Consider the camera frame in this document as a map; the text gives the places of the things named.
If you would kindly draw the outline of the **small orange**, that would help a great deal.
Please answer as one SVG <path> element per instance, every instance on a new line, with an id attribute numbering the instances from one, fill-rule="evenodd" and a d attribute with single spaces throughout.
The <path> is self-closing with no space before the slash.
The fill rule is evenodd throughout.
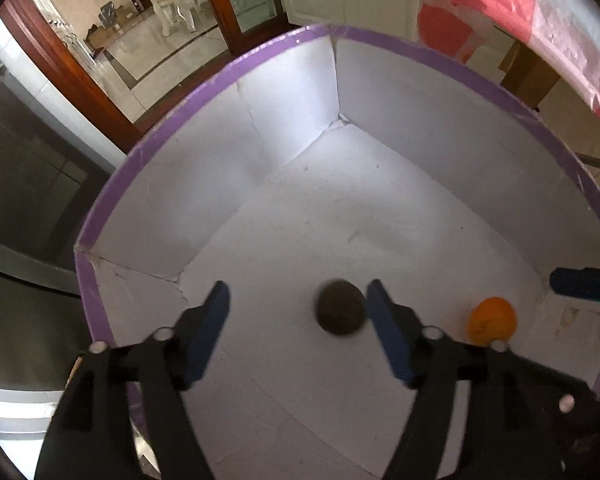
<path id="1" fill-rule="evenodd" d="M 517 330 L 517 313 L 513 305 L 502 297 L 482 300 L 468 316 L 466 333 L 476 346 L 488 346 L 494 340 L 509 341 Z"/>

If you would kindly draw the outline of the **dark passion fruit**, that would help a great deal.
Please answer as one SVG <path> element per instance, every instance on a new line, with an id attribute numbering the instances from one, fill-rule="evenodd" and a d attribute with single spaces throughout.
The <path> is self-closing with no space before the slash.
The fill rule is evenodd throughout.
<path id="1" fill-rule="evenodd" d="M 325 282 L 315 296 L 315 321 L 332 336 L 353 336 L 367 320 L 364 301 L 362 292 L 351 282 L 341 278 Z"/>

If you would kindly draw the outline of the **red white checkered tablecloth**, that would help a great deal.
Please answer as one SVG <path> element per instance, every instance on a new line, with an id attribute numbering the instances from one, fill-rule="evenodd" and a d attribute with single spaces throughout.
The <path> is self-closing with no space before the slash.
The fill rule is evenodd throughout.
<path id="1" fill-rule="evenodd" d="M 493 26 L 539 55 L 600 118 L 600 7 L 594 0 L 419 0 L 419 41 L 462 63 Z"/>

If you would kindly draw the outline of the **white box purple rim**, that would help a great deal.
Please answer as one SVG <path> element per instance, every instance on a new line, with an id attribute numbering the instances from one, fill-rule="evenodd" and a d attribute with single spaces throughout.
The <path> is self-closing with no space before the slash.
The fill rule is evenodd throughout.
<path id="1" fill-rule="evenodd" d="M 379 280 L 455 339 L 507 299 L 521 356 L 600 391 L 600 187 L 535 112 L 446 56 L 310 26 L 238 58 L 137 145 L 76 242 L 94 338 L 126 346 L 230 288 L 184 401 L 219 479 L 377 479 L 414 400 L 370 327 L 324 332 L 334 278 Z"/>

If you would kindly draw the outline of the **red wooden door frame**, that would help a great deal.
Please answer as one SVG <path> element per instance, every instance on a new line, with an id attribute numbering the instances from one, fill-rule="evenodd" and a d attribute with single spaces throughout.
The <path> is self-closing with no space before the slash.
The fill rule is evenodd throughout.
<path id="1" fill-rule="evenodd" d="M 46 22 L 33 0 L 0 0 L 0 18 L 15 36 L 18 46 L 52 86 L 105 138 L 123 153 L 129 153 L 151 127 L 203 82 L 239 55 L 294 29 L 283 10 L 282 0 L 274 0 L 272 18 L 246 32 L 240 28 L 230 0 L 210 0 L 210 6 L 227 41 L 227 50 L 212 56 L 210 61 L 179 80 L 137 120 L 126 118 L 114 101 L 106 96 Z"/>

